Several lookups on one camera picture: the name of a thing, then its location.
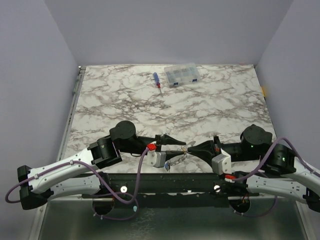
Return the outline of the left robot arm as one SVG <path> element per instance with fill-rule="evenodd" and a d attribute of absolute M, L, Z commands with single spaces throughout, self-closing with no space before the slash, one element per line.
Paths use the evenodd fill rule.
<path fill-rule="evenodd" d="M 19 203 L 23 210 L 32 210 L 45 205 L 48 200 L 77 194 L 95 195 L 103 198 L 111 190 L 102 176 L 93 175 L 88 180 L 77 181 L 76 177 L 88 171 L 101 170 L 122 161 L 121 153 L 137 155 L 156 168 L 182 151 L 162 151 L 162 146 L 184 146 L 185 142 L 167 134 L 155 137 L 138 136 L 133 122 L 123 120 L 111 128 L 109 135 L 99 138 L 80 152 L 58 162 L 31 168 L 27 165 L 17 169 Z"/>

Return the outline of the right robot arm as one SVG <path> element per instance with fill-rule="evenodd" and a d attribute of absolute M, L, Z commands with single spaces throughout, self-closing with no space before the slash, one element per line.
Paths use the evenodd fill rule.
<path fill-rule="evenodd" d="M 320 171 L 310 165 L 285 137 L 272 140 L 272 133 L 257 125 L 247 127 L 240 142 L 221 143 L 218 136 L 187 153 L 206 162 L 221 179 L 213 194 L 247 198 L 269 194 L 306 204 L 320 211 Z"/>

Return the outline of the grey large key ring holder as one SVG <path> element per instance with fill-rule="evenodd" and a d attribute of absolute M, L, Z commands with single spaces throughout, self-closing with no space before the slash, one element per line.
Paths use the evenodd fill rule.
<path fill-rule="evenodd" d="M 177 156 L 177 157 L 174 157 L 174 158 L 166 161 L 166 163 L 167 163 L 167 162 L 170 163 L 170 170 L 171 170 L 171 168 L 172 168 L 173 166 L 176 166 L 176 165 L 182 163 L 182 162 L 187 158 L 188 148 L 189 148 L 189 147 L 193 147 L 195 143 L 196 143 L 195 141 L 190 141 L 190 142 L 188 142 L 185 146 L 181 146 L 181 147 L 180 147 L 180 150 L 181 150 L 181 148 L 187 149 L 187 151 L 184 151 L 185 154 L 184 154 L 184 155 Z"/>

